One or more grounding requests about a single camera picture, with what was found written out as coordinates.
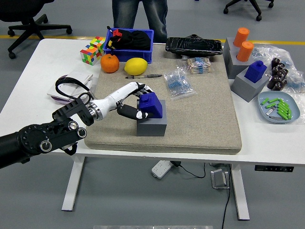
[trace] green object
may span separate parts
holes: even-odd
[[[274,103],[274,102],[276,102],[276,101],[278,101],[279,100],[279,98],[275,98],[275,99],[273,99],[273,100],[270,100],[270,101],[268,101],[268,103]]]
[[[285,105],[286,107],[289,107],[289,104],[288,104],[288,103],[286,103],[286,102],[284,102],[284,101],[283,101],[283,103],[284,103],[284,105]]]
[[[285,112],[288,112],[288,109],[281,104],[278,104],[277,107],[281,108]]]
[[[282,105],[283,107],[289,108],[288,103],[285,103],[285,102],[280,102],[279,104],[280,104],[280,105]]]
[[[283,114],[282,112],[278,111],[277,113],[278,113],[283,119],[288,120],[288,117],[287,117],[285,114]]]
[[[262,101],[261,105],[264,105],[265,103],[267,103],[268,100],[269,100],[269,98],[265,98],[265,100]]]
[[[286,114],[286,112],[283,111],[281,108],[278,108],[277,111],[280,111],[280,112],[282,112],[283,114]]]
[[[288,119],[290,120],[292,118],[292,115],[291,115],[291,110],[288,109]]]
[[[270,105],[268,105],[268,106],[265,106],[265,108],[268,109],[268,108],[271,108],[271,107],[273,107],[273,106],[275,106],[275,105],[276,105],[276,103],[273,103],[273,104],[270,104]]]

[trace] orange cup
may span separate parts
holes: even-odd
[[[235,36],[233,45],[240,48],[242,46],[242,43],[247,40],[249,33],[250,31],[247,28],[239,28]]]
[[[237,60],[241,61],[241,62],[247,62],[251,52],[254,48],[254,44],[251,42],[243,42],[242,46],[239,49],[239,52],[236,56]]]

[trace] lemon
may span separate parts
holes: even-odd
[[[129,75],[140,75],[142,74],[147,68],[147,61],[143,58],[134,57],[129,59],[124,67],[124,70]]]

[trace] yellow floor line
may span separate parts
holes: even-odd
[[[0,39],[17,39],[18,35],[10,37],[9,35],[0,35]],[[72,39],[72,40],[92,40],[94,37],[86,36],[44,36],[49,39]],[[29,39],[39,39],[38,36],[30,36]],[[217,39],[222,43],[225,43],[225,39]],[[255,44],[283,44],[283,45],[305,45],[305,42],[294,42],[294,41],[251,41]]]

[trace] jeans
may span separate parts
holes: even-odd
[[[132,29],[140,0],[112,0],[115,28]],[[167,0],[142,0],[149,29],[154,31],[153,42],[166,43]]]

